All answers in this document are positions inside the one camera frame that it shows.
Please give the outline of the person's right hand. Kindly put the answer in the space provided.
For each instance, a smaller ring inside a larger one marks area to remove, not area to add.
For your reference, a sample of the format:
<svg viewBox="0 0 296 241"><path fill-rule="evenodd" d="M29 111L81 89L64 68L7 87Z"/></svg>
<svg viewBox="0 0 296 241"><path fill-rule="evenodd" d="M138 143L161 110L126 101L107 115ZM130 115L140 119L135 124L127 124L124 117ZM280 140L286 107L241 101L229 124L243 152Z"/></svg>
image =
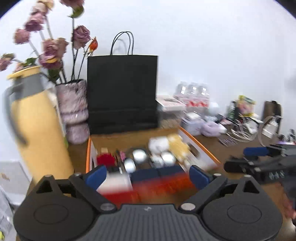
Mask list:
<svg viewBox="0 0 296 241"><path fill-rule="evenodd" d="M286 218L291 218L295 220L296 212L293 208L293 202L288 198L284 186L282 186L283 194L282 194L282 206L283 212Z"/></svg>

